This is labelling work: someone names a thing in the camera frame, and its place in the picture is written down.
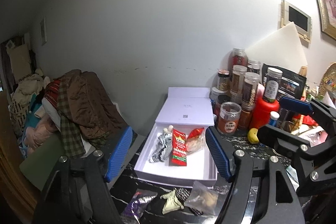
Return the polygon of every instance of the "gold picture frame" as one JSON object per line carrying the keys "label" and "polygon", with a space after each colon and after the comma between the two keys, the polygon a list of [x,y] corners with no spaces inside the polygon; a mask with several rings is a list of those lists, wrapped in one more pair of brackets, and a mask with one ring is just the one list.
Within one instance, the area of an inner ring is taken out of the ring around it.
{"label": "gold picture frame", "polygon": [[336,40],[336,0],[317,0],[321,31]]}

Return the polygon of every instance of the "table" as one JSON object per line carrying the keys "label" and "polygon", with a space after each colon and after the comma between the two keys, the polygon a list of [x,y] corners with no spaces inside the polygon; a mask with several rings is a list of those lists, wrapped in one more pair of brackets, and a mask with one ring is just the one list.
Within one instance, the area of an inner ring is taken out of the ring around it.
{"label": "table", "polygon": [[[275,155],[269,147],[261,147],[258,144],[251,144],[246,137],[247,132],[237,130],[233,135],[223,135],[222,138],[230,141],[235,149],[245,150],[252,157],[268,159],[269,156]],[[119,213],[122,213],[126,205],[130,202],[132,196],[137,189],[150,190],[157,192],[157,196],[161,196],[167,192],[170,192],[173,187],[163,186],[160,184],[153,184],[144,182],[137,179],[137,175],[134,171],[134,165],[137,162],[137,159],[140,155],[142,146],[139,148],[137,153],[133,156],[125,170],[122,172],[121,176],[115,182],[113,187],[110,189],[111,196],[115,203],[115,206]],[[279,157],[281,163],[286,168],[290,164],[290,159],[286,157]],[[227,197],[227,194],[230,190],[231,183],[227,183],[224,178],[218,174],[217,182],[215,183],[213,190],[219,193],[218,201],[216,205],[216,215],[215,216],[195,216],[192,214],[188,208],[184,210],[178,210],[170,212],[168,214],[162,215],[162,206],[166,200],[156,198],[152,201],[147,210],[144,212],[140,223],[149,224],[149,223],[202,223],[202,224],[211,224],[214,223],[224,202]],[[242,221],[244,224],[249,224],[251,222],[255,201],[258,191],[258,178],[252,180],[252,185],[250,188],[250,196],[248,207],[245,211],[245,216]]]}

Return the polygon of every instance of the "yellow fruit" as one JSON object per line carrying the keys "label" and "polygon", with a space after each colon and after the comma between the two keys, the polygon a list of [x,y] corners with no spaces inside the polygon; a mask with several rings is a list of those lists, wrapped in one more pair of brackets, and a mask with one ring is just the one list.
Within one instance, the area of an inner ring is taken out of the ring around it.
{"label": "yellow fruit", "polygon": [[247,134],[247,139],[250,143],[255,144],[258,143],[258,137],[257,137],[258,130],[256,128],[251,128],[250,131]]}

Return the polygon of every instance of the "open white box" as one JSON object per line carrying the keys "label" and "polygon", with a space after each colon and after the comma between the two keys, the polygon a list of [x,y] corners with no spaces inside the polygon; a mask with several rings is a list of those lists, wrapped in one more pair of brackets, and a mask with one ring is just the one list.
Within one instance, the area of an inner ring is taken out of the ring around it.
{"label": "open white box", "polygon": [[157,145],[158,136],[170,124],[188,135],[195,128],[214,125],[209,88],[169,88],[168,98],[148,135],[134,170],[140,180],[163,185],[192,187],[195,180],[207,187],[217,181],[217,168],[208,147],[187,156],[187,166],[148,161]]}

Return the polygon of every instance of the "box lid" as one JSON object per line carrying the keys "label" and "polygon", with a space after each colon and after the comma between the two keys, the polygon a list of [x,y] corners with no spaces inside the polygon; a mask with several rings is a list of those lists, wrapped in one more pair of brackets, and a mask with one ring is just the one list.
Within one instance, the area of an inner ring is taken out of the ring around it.
{"label": "box lid", "polygon": [[155,122],[213,126],[209,88],[168,88],[168,98]]}

